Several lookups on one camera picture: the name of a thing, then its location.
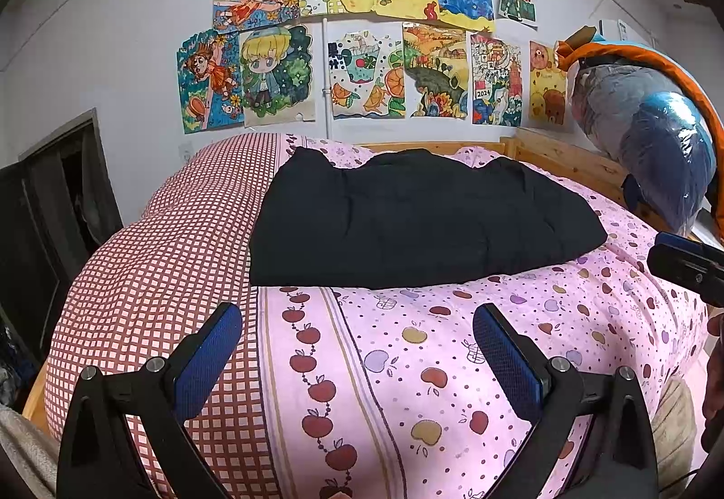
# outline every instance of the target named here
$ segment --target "bed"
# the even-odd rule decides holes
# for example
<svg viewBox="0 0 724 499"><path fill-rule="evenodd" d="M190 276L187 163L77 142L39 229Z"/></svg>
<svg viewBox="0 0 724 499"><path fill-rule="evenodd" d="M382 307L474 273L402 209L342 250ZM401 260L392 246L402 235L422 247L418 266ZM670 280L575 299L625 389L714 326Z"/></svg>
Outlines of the bed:
<svg viewBox="0 0 724 499"><path fill-rule="evenodd" d="M645 211L645 222L618 206L625 171L526 130L487 145L423 147L469 166L504 155L540 166L600 215L608 240L596 251L463 285L251 288L251 226L274 172L297 146L346 167L375 152L421 147L246 134L204 148L75 281L45 382L38 380L24 414L32 416L44 398L47 427L59 437L85 365L138 369L150 356L167 356L230 300L244 314L243 338L187 429L233 497L473 499L527 431L472 338L480 304L495 303L544 353L581 370L632 366L651 413L667 379L683 374L700 349L705 306L648 273L650 224L660 220ZM303 246L290 244L300 256ZM586 424L574 425L544 497L565 481ZM158 491L170 496L143 428L134 418L129 426Z"/></svg>

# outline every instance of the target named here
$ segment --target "wall outlet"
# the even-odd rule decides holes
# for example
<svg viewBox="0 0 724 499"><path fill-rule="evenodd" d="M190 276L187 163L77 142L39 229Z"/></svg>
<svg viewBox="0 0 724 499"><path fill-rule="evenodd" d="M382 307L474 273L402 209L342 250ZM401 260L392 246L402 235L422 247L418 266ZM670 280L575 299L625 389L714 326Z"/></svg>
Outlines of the wall outlet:
<svg viewBox="0 0 724 499"><path fill-rule="evenodd" d="M179 144L179 157L181 159L181 165L186 166L188 161L193 158L194 149L190 141L182 142Z"/></svg>

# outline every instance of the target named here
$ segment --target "metal bolt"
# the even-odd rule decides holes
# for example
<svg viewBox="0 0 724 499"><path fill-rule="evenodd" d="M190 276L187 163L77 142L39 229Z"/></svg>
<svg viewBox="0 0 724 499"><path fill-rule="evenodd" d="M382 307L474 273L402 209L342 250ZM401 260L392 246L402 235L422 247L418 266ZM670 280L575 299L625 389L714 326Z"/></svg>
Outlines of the metal bolt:
<svg viewBox="0 0 724 499"><path fill-rule="evenodd" d="M95 375L98 374L98 369L95 366L86 366L81 371L81 378L83 380L91 380Z"/></svg>
<svg viewBox="0 0 724 499"><path fill-rule="evenodd" d="M568 372L568 369L570 369L571 367L571 363L562 356L556 356L555 358L552 358L550 361L550 365L558 372Z"/></svg>
<svg viewBox="0 0 724 499"><path fill-rule="evenodd" d="M151 358L148 362L146 362L146 370L149 372L158 372L166 365L166 361L160 357L156 356L155 358Z"/></svg>
<svg viewBox="0 0 724 499"><path fill-rule="evenodd" d="M636 373L629 366L622 366L620 369L618 369L618 374L626 380L634 380L636 378Z"/></svg>

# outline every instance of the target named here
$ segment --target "black cloth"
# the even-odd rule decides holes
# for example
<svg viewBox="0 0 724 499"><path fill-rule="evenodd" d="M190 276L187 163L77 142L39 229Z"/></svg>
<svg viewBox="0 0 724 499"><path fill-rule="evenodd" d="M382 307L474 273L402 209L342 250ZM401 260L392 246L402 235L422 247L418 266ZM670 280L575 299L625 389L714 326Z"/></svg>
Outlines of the black cloth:
<svg viewBox="0 0 724 499"><path fill-rule="evenodd" d="M515 160L426 150L354 169L297 148L251 234L252 285L423 287L562 264L601 246L586 200Z"/></svg>

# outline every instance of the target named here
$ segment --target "yellow hair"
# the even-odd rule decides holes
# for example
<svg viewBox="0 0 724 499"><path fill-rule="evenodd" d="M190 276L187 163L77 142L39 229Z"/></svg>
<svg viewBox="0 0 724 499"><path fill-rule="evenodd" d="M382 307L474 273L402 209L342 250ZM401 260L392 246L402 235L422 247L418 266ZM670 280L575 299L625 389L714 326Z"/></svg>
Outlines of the yellow hair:
<svg viewBox="0 0 724 499"><path fill-rule="evenodd" d="M281 60L289 49L291 39L290 34L282 35L281 33L247 38L244 45L241 46L241 56L245 61L252 62L260 58L268 58L269 53L274 52L274 57Z"/></svg>

